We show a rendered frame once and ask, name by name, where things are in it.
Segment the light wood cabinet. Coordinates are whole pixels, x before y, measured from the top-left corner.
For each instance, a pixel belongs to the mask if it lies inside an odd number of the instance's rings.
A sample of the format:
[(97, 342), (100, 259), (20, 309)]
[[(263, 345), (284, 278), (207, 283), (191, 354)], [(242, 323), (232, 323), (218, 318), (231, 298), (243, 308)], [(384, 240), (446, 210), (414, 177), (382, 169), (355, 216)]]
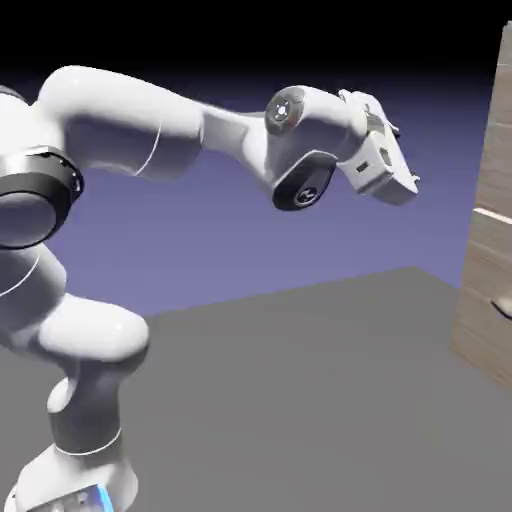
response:
[(512, 20), (502, 32), (451, 347), (512, 388)]

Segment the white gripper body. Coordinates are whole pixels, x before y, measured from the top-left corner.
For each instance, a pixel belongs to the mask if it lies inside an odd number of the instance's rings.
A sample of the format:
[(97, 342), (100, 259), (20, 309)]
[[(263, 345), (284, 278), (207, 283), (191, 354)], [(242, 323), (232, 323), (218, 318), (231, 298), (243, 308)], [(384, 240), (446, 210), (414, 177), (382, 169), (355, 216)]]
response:
[(400, 149), (399, 128), (388, 120), (375, 97), (345, 89), (340, 89), (338, 96), (362, 110), (367, 121), (367, 135), (360, 148), (338, 167), (360, 195), (394, 206), (409, 202), (419, 192), (419, 177), (410, 171)]

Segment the light wood drawer front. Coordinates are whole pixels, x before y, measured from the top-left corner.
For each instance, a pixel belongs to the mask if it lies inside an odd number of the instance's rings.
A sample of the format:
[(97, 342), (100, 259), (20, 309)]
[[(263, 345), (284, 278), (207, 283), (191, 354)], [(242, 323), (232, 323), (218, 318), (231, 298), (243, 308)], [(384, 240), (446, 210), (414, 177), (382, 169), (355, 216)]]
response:
[(476, 205), (512, 218), (512, 64), (496, 69)]
[(512, 297), (512, 219), (476, 208), (453, 323), (451, 347), (465, 361), (512, 389), (512, 321), (491, 304)]

